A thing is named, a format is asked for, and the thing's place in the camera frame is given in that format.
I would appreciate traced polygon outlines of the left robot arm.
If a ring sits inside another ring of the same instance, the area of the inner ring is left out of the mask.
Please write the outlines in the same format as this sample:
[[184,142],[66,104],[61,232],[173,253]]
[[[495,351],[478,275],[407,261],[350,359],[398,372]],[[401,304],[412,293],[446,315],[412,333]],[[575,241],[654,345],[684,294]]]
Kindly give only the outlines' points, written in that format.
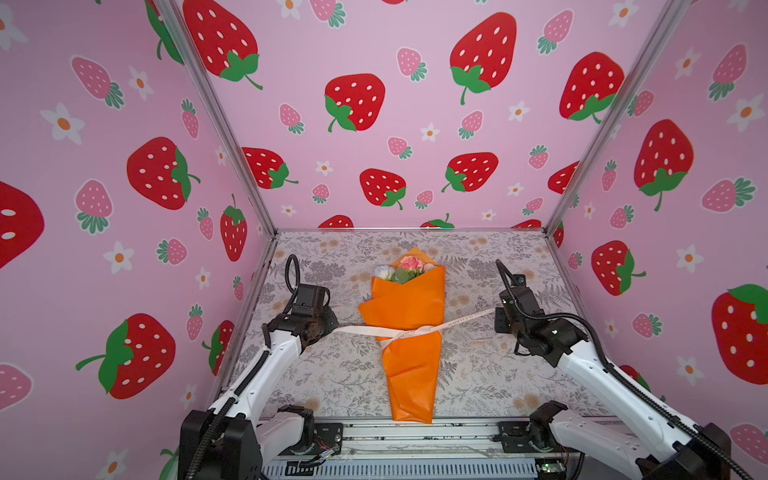
[[288,304],[262,325],[264,345],[235,381],[205,411],[181,425],[179,479],[264,479],[263,467],[289,448],[314,443],[314,414],[288,405],[262,422],[277,383],[307,347],[338,327],[325,287],[300,284]]

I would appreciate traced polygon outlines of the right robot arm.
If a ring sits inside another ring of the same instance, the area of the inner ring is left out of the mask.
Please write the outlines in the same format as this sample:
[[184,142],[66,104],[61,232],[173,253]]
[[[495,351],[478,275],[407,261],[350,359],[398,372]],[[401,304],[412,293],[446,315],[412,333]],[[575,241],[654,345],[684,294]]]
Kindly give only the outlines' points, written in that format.
[[544,313],[525,286],[507,287],[499,297],[519,344],[580,383],[633,433],[622,436],[591,427],[561,408],[545,423],[557,443],[631,479],[749,478],[732,458],[731,439],[723,429],[699,425],[648,393],[608,359],[586,319]]

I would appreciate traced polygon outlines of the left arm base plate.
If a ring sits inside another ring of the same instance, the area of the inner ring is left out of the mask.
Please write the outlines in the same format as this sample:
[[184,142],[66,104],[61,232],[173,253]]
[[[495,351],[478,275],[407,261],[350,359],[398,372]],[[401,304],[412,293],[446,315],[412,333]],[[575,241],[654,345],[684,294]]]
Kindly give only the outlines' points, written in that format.
[[285,449],[282,456],[316,456],[327,450],[338,453],[343,443],[344,424],[320,422],[314,425],[313,433],[304,436],[298,445]]

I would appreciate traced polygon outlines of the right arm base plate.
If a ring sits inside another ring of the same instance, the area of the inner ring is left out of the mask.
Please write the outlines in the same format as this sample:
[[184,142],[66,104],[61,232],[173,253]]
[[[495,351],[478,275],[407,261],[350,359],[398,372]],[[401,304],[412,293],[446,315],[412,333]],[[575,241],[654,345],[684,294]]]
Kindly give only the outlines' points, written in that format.
[[497,426],[499,431],[492,437],[492,441],[500,443],[504,453],[578,453],[578,450],[557,443],[550,434],[539,438],[527,421],[503,421]]

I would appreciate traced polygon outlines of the cream ribbon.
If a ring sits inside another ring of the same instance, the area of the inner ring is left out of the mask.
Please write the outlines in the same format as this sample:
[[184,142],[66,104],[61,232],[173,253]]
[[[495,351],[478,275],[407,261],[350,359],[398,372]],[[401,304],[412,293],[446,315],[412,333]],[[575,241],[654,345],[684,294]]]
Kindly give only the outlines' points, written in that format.
[[442,334],[445,330],[450,328],[474,321],[484,316],[492,315],[495,313],[495,310],[496,308],[492,307],[476,313],[455,318],[448,322],[443,321],[437,325],[425,324],[417,325],[416,327],[378,326],[368,323],[359,325],[344,325],[334,328],[329,333],[326,333],[326,336],[333,334],[346,334],[375,337],[377,339],[380,350],[385,351],[391,344],[395,342],[401,340],[410,340],[432,334]]

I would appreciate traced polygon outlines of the orange wrapping paper sheet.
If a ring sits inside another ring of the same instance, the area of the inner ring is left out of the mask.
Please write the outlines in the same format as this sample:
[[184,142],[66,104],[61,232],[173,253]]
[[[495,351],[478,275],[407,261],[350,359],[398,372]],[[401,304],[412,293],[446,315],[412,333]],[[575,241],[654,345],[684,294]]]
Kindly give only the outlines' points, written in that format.
[[[397,269],[406,256],[415,256],[436,269],[405,284],[372,280],[372,299],[362,303],[363,321],[371,325],[416,327],[442,323],[445,318],[446,269],[418,248],[408,251],[391,267]],[[382,351],[382,365],[392,410],[397,422],[430,424],[434,416],[442,334],[401,340]]]

